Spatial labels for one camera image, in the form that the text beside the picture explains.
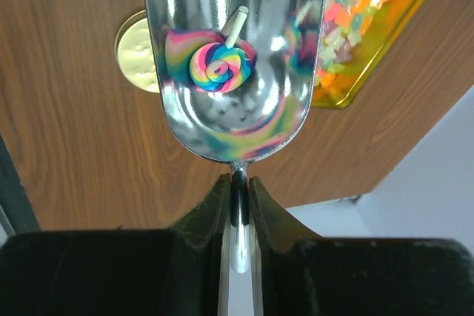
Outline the gold tin of gummies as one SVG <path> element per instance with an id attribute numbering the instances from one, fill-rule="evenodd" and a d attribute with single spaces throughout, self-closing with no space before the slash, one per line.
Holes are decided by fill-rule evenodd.
<path id="1" fill-rule="evenodd" d="M 313 107 L 347 107 L 425 0 L 328 0 Z"/>

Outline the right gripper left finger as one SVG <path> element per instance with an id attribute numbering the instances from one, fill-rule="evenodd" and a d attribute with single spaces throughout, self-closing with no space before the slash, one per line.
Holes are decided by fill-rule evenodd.
<path id="1" fill-rule="evenodd" d="M 24 233 L 1 248 L 3 315 L 226 315 L 230 176 L 164 229 Z"/>

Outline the metal scoop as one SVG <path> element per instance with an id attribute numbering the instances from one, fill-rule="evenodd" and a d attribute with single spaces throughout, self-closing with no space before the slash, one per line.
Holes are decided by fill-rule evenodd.
<path id="1" fill-rule="evenodd" d="M 247 168 L 288 145 L 312 101 L 325 0 L 144 0 L 164 113 L 194 154 L 231 168 L 232 268 L 250 267 Z M 198 48 L 223 42 L 240 6 L 238 39 L 256 51 L 250 77 L 228 93 L 198 91 L 189 74 Z"/>

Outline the gold jar lid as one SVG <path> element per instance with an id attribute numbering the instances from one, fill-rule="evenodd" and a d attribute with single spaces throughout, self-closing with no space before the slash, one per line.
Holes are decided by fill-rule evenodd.
<path id="1" fill-rule="evenodd" d="M 135 87 L 160 93 L 146 10 L 140 10 L 120 26 L 114 41 L 122 75 Z"/>

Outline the small rainbow swirl lollipop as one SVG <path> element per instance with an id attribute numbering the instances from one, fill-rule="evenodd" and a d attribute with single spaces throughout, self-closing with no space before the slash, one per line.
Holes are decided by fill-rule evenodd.
<path id="1" fill-rule="evenodd" d="M 198 91 L 228 93 L 240 87 L 256 65 L 256 51 L 238 39 L 249 10 L 240 6 L 223 42 L 205 44 L 190 59 L 189 74 Z"/>

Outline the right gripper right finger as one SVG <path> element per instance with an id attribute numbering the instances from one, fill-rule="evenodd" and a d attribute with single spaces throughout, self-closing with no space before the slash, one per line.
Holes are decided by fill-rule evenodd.
<path id="1" fill-rule="evenodd" d="M 257 315 L 471 315 L 473 255 L 459 242 L 325 238 L 251 178 Z"/>

